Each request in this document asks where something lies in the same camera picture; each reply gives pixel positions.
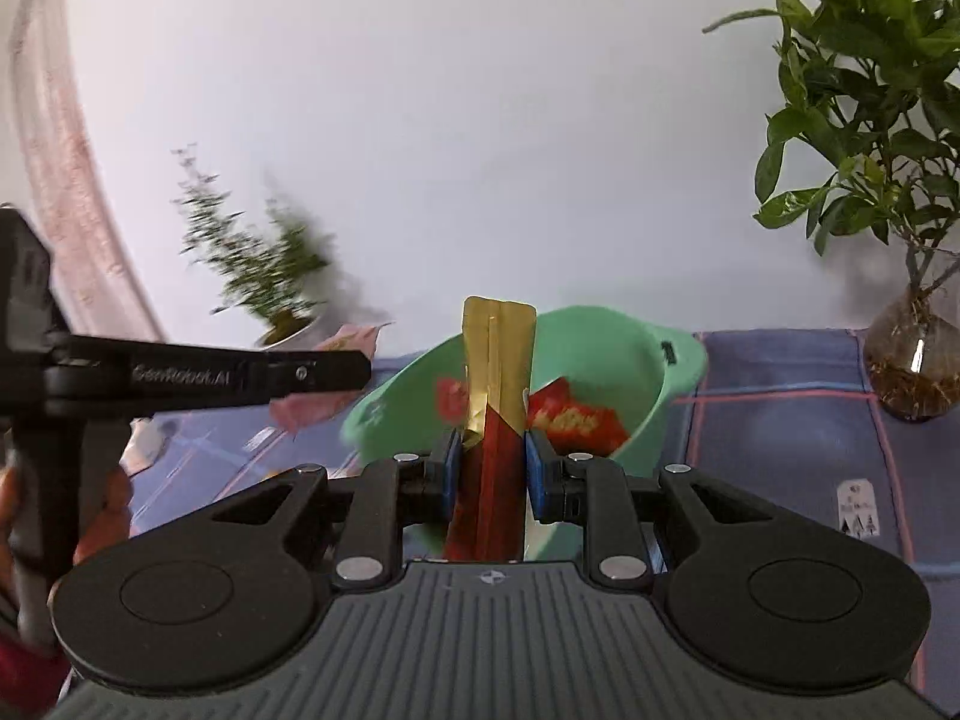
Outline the person left hand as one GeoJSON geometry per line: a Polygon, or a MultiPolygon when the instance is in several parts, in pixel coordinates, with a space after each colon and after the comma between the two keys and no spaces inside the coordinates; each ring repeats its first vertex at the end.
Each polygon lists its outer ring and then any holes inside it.
{"type": "MultiPolygon", "coordinates": [[[[14,468],[2,468],[2,634],[11,635],[18,639],[16,616],[20,611],[20,603],[16,598],[13,580],[13,553],[10,548],[11,528],[20,509],[21,481],[20,475],[14,468]]],[[[133,496],[132,481],[122,465],[116,466],[107,475],[104,482],[103,502],[96,509],[96,515],[91,519],[83,532],[76,550],[73,553],[73,562],[80,564],[98,551],[105,550],[122,543],[130,535],[130,501],[133,496]]]]}

